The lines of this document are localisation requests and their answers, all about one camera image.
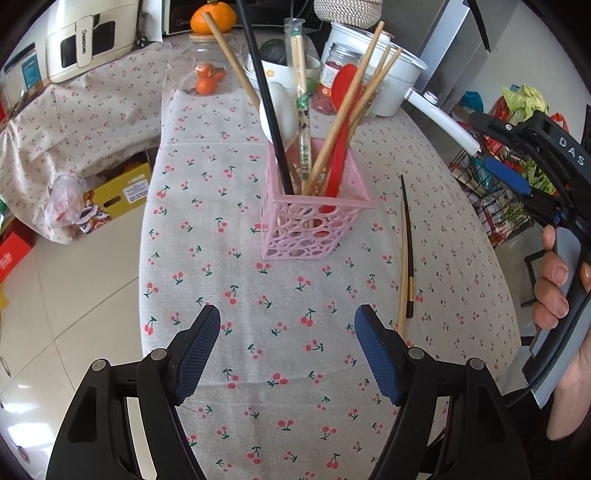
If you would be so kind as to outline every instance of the white handle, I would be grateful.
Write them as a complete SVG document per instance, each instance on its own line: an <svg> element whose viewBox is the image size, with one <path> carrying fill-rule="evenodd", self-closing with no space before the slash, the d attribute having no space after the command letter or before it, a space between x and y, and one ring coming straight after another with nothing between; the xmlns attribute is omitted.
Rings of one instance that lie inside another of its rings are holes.
<svg viewBox="0 0 591 480"><path fill-rule="evenodd" d="M430 103L420 93L417 93L413 89L409 89L405 98L437 125L443 128L450 137L468 152L469 155L473 157L479 152L480 144L448 114Z"/></svg>

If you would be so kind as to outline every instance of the finger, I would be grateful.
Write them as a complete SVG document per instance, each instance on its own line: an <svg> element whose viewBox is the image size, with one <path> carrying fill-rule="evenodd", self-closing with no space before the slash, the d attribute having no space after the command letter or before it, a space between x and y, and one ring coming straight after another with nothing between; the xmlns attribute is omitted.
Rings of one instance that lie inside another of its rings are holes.
<svg viewBox="0 0 591 480"><path fill-rule="evenodd" d="M554 242L556 241L556 229L552 225L546 225L544 227L544 249L552 250Z"/></svg>
<svg viewBox="0 0 591 480"><path fill-rule="evenodd" d="M558 325L558 318L552 315L539 301L534 303L531 316L534 323L540 328L552 329Z"/></svg>
<svg viewBox="0 0 591 480"><path fill-rule="evenodd" d="M548 252L542 258L542 277L550 280L554 285L561 287L569 279L569 271L566 264L554 252Z"/></svg>
<svg viewBox="0 0 591 480"><path fill-rule="evenodd" d="M535 298L541 302L548 311L561 319L569 312L569 303L562 292L547 278L541 278L535 283Z"/></svg>
<svg viewBox="0 0 591 480"><path fill-rule="evenodd" d="M591 291L591 267L584 263L581 265L581 282L583 282L583 288L587 293Z"/></svg>

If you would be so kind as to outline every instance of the blue label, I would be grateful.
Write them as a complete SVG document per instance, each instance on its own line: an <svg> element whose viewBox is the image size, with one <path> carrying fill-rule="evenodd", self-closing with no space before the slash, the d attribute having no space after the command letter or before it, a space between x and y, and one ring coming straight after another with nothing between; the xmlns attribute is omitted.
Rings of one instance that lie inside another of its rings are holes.
<svg viewBox="0 0 591 480"><path fill-rule="evenodd" d="M41 82L41 72L39 72L37 55L33 55L22 64L22 76L25 79L27 90Z"/></svg>

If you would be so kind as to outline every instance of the red spoon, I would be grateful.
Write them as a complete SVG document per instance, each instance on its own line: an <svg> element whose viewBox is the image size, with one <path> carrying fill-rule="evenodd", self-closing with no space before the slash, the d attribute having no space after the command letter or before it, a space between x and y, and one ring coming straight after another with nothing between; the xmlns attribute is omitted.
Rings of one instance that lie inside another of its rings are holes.
<svg viewBox="0 0 591 480"><path fill-rule="evenodd" d="M333 105L337 110L340 109L341 104L349 90L349 85L353 81L353 77L357 73L357 67L348 63L343 66L340 72L336 75L335 80L332 84L330 96ZM358 88L353 98L352 108L359 101L361 97L361 88ZM345 158L347 156L347 138L349 136L349 112L343 122L343 126L339 130L339 135L336 138L335 147L333 149L332 163L330 164L330 172L328 173L328 185L326 188L326 194L324 196L336 198L339 193L339 187L343 178L343 171L345 169ZM323 206L322 213L330 213L335 207Z"/></svg>

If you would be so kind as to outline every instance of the white air fryer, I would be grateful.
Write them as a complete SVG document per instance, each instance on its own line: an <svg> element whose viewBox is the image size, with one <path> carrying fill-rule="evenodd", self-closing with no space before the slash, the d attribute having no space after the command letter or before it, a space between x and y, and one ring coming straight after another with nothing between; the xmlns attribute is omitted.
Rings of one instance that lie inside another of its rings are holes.
<svg viewBox="0 0 591 480"><path fill-rule="evenodd" d="M48 11L47 77L63 82L134 46L139 0L57 0Z"/></svg>

